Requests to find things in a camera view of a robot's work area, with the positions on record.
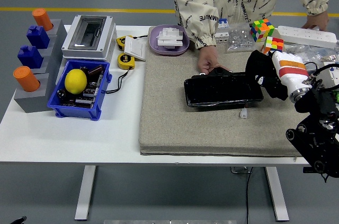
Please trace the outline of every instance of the rubik's cube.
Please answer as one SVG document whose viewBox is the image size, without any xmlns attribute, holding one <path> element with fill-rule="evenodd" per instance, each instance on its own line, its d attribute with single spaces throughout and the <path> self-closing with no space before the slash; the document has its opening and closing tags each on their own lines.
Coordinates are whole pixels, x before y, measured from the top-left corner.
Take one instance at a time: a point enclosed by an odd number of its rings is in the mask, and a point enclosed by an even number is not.
<svg viewBox="0 0 339 224">
<path fill-rule="evenodd" d="M 267 36 L 271 36 L 274 31 L 274 26 L 268 19 L 254 21 L 251 28 L 251 35 L 255 42 L 264 41 Z"/>
<path fill-rule="evenodd" d="M 269 51 L 280 51 L 284 46 L 284 40 L 268 36 L 265 40 L 262 53 L 268 53 Z"/>
</svg>

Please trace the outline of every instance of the black cable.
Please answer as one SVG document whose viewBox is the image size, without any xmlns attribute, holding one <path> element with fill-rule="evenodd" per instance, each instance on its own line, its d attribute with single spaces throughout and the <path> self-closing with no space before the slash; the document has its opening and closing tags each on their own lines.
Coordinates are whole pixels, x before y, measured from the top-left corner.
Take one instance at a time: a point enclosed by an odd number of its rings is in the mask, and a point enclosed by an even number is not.
<svg viewBox="0 0 339 224">
<path fill-rule="evenodd" d="M 305 63 L 305 65 L 307 64 L 314 64 L 316 66 L 316 70 L 318 69 L 318 65 L 314 61 L 308 61 Z"/>
<path fill-rule="evenodd" d="M 333 68 L 333 67 L 339 68 L 339 64 L 328 64 L 328 65 L 325 65 L 324 67 L 316 70 L 313 73 L 313 76 L 318 76 L 320 74 L 320 72 L 322 72 L 323 70 L 329 69 L 329 68 Z M 337 84 L 337 85 L 335 85 L 333 87 L 330 87 L 330 88 L 322 88 L 320 90 L 321 91 L 332 91 L 332 90 L 336 90 L 336 89 L 339 89 L 339 84 Z"/>
<path fill-rule="evenodd" d="M 253 167 L 251 167 L 251 170 L 249 171 L 249 175 L 247 178 L 247 185 L 246 185 L 246 224 L 248 224 L 248 183 L 249 183 L 249 179 L 251 178 L 252 169 Z"/>
<path fill-rule="evenodd" d="M 27 219 L 26 216 L 23 216 L 17 220 L 14 220 L 13 222 L 11 222 L 11 224 L 22 224 L 25 220 Z"/>
<path fill-rule="evenodd" d="M 329 177 L 329 175 L 327 175 L 326 177 L 324 177 L 323 176 L 323 174 L 321 174 L 322 175 L 322 178 L 324 179 L 324 181 L 325 181 L 325 183 L 327 182 L 327 179 L 328 179 L 328 177 Z"/>
<path fill-rule="evenodd" d="M 122 80 L 124 77 L 127 76 L 127 73 L 132 69 L 132 67 L 129 67 L 129 69 L 126 71 L 125 74 L 121 75 L 119 78 L 118 78 L 118 88 L 117 89 L 114 89 L 114 90 L 108 90 L 106 91 L 107 94 L 111 94 L 111 93 L 116 93 L 118 90 L 120 90 L 121 88 L 121 85 L 122 85 Z"/>
<path fill-rule="evenodd" d="M 133 37 L 133 39 L 139 39 L 139 38 L 145 38 L 145 37 L 148 37 L 148 35 L 143 35 L 143 36 Z"/>
</svg>

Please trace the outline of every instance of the lemon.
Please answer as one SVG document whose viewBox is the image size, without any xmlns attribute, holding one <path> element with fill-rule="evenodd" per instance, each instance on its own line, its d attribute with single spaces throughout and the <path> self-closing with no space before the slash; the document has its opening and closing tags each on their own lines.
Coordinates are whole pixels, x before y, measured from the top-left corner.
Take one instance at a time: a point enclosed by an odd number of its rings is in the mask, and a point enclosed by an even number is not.
<svg viewBox="0 0 339 224">
<path fill-rule="evenodd" d="M 65 88 L 70 93 L 79 94 L 87 85 L 86 74 L 81 69 L 72 69 L 66 75 Z"/>
</svg>

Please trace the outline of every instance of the orange cylinder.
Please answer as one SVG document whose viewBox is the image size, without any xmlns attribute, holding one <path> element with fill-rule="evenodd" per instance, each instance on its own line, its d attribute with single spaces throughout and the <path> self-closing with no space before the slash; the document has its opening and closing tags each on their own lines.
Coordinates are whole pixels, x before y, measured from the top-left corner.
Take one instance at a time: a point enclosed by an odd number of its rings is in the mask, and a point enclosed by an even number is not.
<svg viewBox="0 0 339 224">
<path fill-rule="evenodd" d="M 34 92 L 40 87 L 40 82 L 27 66 L 20 66 L 15 69 L 13 76 L 26 92 Z"/>
<path fill-rule="evenodd" d="M 53 28 L 53 24 L 49 19 L 47 11 L 44 8 L 37 8 L 32 12 L 32 15 L 39 26 L 43 26 L 45 31 Z"/>
</svg>

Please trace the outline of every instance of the purple plate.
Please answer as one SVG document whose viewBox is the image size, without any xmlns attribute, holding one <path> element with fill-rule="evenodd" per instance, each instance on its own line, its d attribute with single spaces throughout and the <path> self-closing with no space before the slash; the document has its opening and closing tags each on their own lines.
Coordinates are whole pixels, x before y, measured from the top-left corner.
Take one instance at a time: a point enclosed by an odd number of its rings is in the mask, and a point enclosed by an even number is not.
<svg viewBox="0 0 339 224">
<path fill-rule="evenodd" d="M 164 46 L 158 46 L 158 36 L 159 33 L 163 30 L 163 28 L 177 28 L 179 31 L 183 32 L 183 40 L 181 47 L 175 47 L 174 49 L 167 49 Z M 168 24 L 161 24 L 154 27 L 149 36 L 149 45 L 152 50 L 159 55 L 163 56 L 179 56 L 184 53 L 187 48 L 189 47 L 190 39 L 185 32 L 185 28 L 179 25 L 168 25 Z"/>
</svg>

